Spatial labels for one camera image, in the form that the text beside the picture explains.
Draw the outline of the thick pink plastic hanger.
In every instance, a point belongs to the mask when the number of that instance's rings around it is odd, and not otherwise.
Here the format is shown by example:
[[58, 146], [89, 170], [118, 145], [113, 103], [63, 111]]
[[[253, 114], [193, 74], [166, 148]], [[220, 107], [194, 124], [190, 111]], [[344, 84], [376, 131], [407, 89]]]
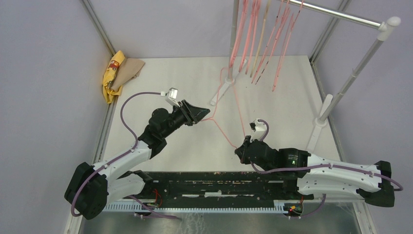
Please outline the thick pink plastic hanger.
[[[242, 3], [242, 10], [241, 10], [241, 16], [238, 16], [239, 9], [238, 7], [240, 6], [240, 3]], [[245, 25], [245, 20], [246, 20], [246, 15], [247, 11], [249, 8], [249, 0], [236, 0], [234, 3], [234, 7], [236, 8], [236, 15], [233, 13], [233, 19], [236, 20], [237, 22], [232, 25], [232, 30], [233, 33], [235, 34], [235, 38], [233, 40], [233, 45], [231, 47], [231, 54], [229, 57], [229, 62], [228, 62], [228, 67], [233, 68], [235, 58], [238, 54], [239, 48], [240, 48], [240, 43], [241, 39], [243, 36], [243, 30], [244, 30], [244, 25]]]

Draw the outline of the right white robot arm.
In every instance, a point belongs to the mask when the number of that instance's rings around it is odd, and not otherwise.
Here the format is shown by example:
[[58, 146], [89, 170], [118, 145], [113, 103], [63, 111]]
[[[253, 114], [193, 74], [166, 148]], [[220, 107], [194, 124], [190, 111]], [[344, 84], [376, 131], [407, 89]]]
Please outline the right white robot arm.
[[246, 136], [235, 149], [242, 164], [260, 174], [275, 175], [287, 182], [282, 195], [294, 199], [301, 195], [354, 197], [377, 207], [395, 204], [392, 168], [387, 161], [371, 165], [351, 164], [326, 159], [296, 148], [273, 149], [263, 141]]

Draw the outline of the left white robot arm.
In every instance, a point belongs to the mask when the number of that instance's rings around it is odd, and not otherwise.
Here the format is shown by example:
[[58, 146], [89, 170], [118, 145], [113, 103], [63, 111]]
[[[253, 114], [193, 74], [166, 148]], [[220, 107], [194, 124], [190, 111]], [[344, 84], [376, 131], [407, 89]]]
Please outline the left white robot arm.
[[129, 150], [93, 165], [79, 164], [64, 194], [71, 205], [72, 216], [90, 220], [118, 199], [129, 195], [150, 197], [153, 185], [144, 176], [128, 171], [158, 155], [167, 145], [166, 138], [174, 131], [183, 125], [197, 124], [209, 113], [208, 108], [193, 106], [186, 100], [178, 102], [171, 113], [165, 108], [155, 109]]

